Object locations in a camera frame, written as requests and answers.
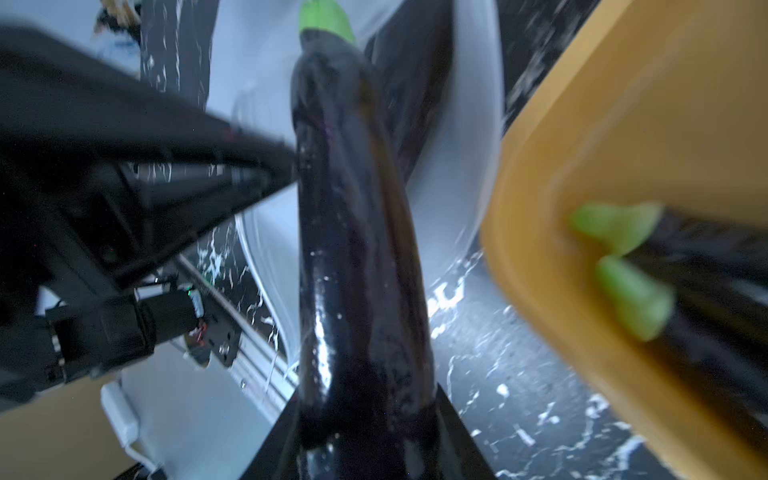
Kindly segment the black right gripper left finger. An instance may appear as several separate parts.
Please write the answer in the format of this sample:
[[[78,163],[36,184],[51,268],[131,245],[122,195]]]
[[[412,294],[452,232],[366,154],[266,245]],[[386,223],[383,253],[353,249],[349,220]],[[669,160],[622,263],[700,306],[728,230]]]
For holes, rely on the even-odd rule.
[[[294,392],[241,480],[299,480],[298,393]]]

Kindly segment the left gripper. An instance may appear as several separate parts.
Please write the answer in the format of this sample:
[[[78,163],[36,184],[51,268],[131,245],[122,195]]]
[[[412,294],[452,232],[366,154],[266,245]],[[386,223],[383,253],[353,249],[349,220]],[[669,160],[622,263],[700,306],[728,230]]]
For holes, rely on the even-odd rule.
[[[287,187],[295,153],[44,32],[1,27],[1,407],[141,361],[207,317],[146,278]]]

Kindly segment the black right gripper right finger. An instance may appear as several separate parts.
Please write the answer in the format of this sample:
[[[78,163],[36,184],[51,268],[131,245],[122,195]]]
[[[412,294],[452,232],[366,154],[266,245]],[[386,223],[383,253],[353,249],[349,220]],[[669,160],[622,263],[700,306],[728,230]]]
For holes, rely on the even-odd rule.
[[[440,470],[442,479],[496,478],[441,386],[436,405],[440,424]]]

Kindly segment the purple eggplant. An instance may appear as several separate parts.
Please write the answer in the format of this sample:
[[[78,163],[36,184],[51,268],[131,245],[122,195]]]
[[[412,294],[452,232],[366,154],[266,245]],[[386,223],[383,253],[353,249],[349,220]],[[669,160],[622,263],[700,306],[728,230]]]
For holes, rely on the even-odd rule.
[[[597,283],[619,325],[658,353],[767,448],[767,308],[725,277],[605,256]]]
[[[299,472],[436,479],[426,301],[380,81],[338,3],[305,2],[299,38]]]
[[[570,214],[568,223],[616,256],[645,255],[767,283],[765,229],[697,217],[659,202],[587,202]]]

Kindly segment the yellow plastic tray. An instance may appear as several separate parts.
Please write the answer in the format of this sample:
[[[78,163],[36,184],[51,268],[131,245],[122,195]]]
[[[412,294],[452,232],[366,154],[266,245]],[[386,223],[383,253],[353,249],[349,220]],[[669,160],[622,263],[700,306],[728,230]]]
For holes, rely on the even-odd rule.
[[[766,224],[765,2],[599,3],[505,134],[481,234],[507,298],[658,457],[689,479],[765,478],[745,418],[614,321],[601,249],[566,224],[589,200]]]

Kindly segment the white power strip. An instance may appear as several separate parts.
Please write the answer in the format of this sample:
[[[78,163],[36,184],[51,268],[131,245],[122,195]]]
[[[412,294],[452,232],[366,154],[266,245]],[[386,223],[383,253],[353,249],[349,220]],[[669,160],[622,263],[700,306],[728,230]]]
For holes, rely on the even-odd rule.
[[[111,381],[101,387],[100,402],[124,452],[151,474],[157,472],[158,465],[133,448],[133,444],[139,439],[139,419],[117,381]]]

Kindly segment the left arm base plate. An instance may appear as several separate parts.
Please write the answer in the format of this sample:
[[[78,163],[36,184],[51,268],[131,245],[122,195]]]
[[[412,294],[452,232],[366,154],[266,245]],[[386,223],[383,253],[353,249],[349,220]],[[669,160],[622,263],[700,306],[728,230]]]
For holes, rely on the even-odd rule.
[[[216,290],[190,287],[187,295],[195,308],[198,325],[184,336],[184,357],[198,369],[207,369],[213,360],[230,369],[239,353],[242,334],[231,305]]]

